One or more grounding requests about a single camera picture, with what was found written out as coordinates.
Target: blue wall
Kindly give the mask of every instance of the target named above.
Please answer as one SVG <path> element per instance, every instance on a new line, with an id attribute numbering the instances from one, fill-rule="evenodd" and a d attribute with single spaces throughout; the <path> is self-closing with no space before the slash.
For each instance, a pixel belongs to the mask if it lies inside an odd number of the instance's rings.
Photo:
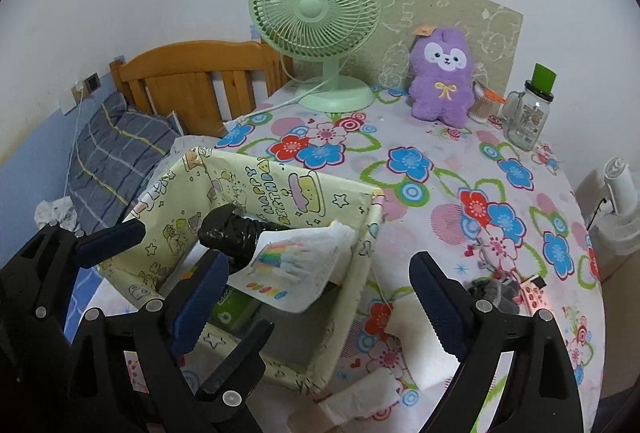
<path id="1" fill-rule="evenodd" d="M 115 91 L 109 74 L 100 83 L 100 89 L 82 102 L 78 132 Z M 79 108 L 66 115 L 55 111 L 0 166 L 0 268 L 37 231 L 36 206 L 63 195 Z"/>

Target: yellow bow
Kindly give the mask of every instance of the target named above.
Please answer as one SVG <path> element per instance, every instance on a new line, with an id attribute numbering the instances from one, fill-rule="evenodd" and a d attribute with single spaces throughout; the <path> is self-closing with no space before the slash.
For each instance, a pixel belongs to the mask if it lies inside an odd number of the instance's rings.
<path id="1" fill-rule="evenodd" d="M 458 87 L 455 84 L 444 84 L 444 82 L 436 82 L 434 85 L 437 90 L 442 90 L 442 93 L 438 96 L 438 98 L 443 98 L 445 95 L 449 100 L 451 100 L 450 93 L 456 93 L 458 91 Z"/>

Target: glass jar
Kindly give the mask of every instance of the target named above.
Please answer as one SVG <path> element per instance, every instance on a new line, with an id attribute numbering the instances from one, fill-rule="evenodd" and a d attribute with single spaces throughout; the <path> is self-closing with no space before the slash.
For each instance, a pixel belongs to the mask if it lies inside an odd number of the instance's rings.
<path id="1" fill-rule="evenodd" d="M 532 150 L 545 126 L 553 99 L 552 93 L 540 91 L 530 80 L 525 82 L 523 92 L 511 92 L 502 108 L 507 139 L 524 151 Z"/>

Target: wall socket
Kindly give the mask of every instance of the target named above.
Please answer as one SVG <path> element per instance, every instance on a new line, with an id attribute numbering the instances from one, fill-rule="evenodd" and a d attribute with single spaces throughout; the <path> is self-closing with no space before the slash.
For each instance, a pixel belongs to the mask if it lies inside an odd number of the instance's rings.
<path id="1" fill-rule="evenodd" d="M 58 106 L 63 115 L 74 109 L 81 100 L 89 98 L 89 96 L 100 88 L 100 78 L 98 74 L 87 77 L 85 80 L 79 80 L 69 90 L 65 90 L 58 96 Z"/>

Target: cotton swab holder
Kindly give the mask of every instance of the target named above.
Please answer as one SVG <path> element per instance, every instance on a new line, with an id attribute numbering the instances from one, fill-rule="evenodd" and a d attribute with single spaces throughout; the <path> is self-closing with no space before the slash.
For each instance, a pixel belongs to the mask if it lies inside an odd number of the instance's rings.
<path id="1" fill-rule="evenodd" d="M 481 124 L 489 120 L 489 116 L 495 115 L 498 111 L 498 104 L 505 103 L 505 100 L 497 93 L 485 88 L 482 84 L 474 80 L 474 97 L 476 101 L 467 112 L 471 120 Z"/>

